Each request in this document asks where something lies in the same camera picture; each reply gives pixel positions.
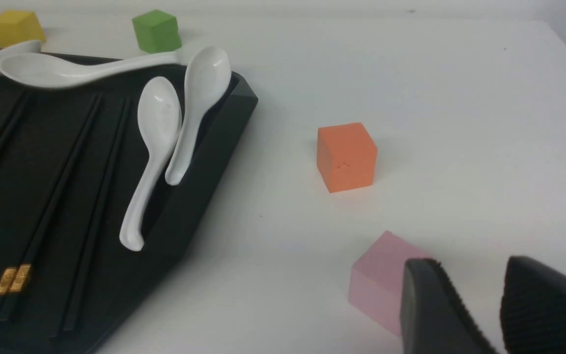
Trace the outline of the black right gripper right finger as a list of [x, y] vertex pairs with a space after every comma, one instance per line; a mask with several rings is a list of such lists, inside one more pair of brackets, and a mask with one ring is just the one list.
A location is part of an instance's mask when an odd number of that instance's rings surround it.
[[566, 354], [566, 275], [528, 256], [506, 265], [500, 321], [510, 354]]

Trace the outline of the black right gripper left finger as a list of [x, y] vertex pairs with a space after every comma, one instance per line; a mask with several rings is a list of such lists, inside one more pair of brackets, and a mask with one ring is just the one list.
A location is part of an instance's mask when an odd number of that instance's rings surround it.
[[400, 300], [405, 354], [496, 354], [440, 262], [408, 259]]

